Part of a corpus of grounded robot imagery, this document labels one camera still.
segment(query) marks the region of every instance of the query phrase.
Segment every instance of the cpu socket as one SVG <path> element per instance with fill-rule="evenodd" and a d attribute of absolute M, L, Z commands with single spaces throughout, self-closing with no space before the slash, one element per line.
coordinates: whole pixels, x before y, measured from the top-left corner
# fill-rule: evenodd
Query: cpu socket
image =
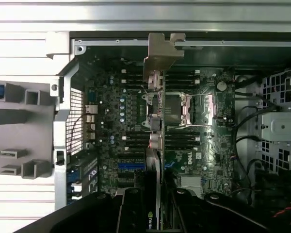
<path fill-rule="evenodd" d="M 147 121 L 142 123 L 143 126 L 150 127 L 149 116 L 159 115 L 159 95 L 157 92 L 150 92 L 142 95 L 146 101 Z M 166 92 L 165 93 L 165 125 L 166 126 L 184 126 L 190 122 L 190 100 L 191 96 L 183 92 Z"/>

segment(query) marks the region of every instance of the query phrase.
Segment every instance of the circuit board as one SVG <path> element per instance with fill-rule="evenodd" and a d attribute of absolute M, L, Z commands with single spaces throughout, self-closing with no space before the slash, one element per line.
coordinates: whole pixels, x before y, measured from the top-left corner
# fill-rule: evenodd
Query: circuit board
<path fill-rule="evenodd" d="M 144 169 L 151 133 L 147 114 L 157 111 L 158 98 L 143 82 L 142 67 L 109 70 L 87 82 L 87 104 L 97 105 L 98 114 L 87 122 L 86 133 L 99 155 L 98 189 L 114 195 L 118 188 L 134 187 L 134 170 Z M 179 187 L 200 187 L 198 196 L 213 191 L 228 194 L 233 73 L 219 68 L 171 69 L 165 78 L 165 168 L 178 177 Z M 220 91 L 219 82 L 229 85 Z M 200 183 L 187 184 L 187 178 Z"/>

